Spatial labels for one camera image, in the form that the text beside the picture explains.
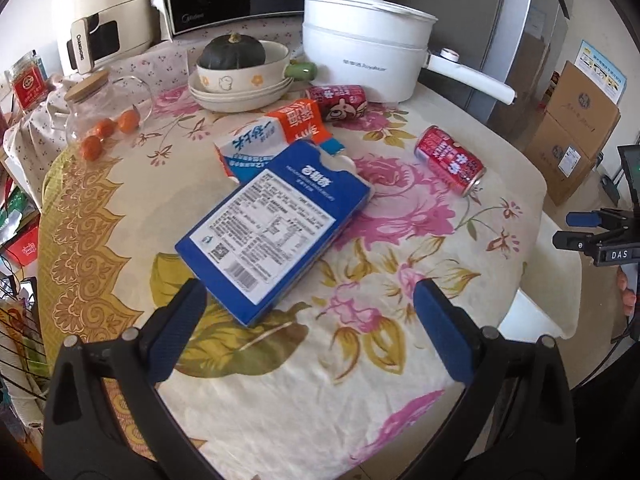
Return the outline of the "person's right hand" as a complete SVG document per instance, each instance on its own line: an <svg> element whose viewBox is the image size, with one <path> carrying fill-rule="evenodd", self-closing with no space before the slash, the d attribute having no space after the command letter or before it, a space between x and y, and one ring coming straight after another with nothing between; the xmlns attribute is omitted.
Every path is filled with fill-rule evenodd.
<svg viewBox="0 0 640 480"><path fill-rule="evenodd" d="M634 306L636 305L636 294L629 287L627 274L622 268L618 268L616 272L616 285L620 290L620 300L624 309L624 315L633 316Z"/></svg>

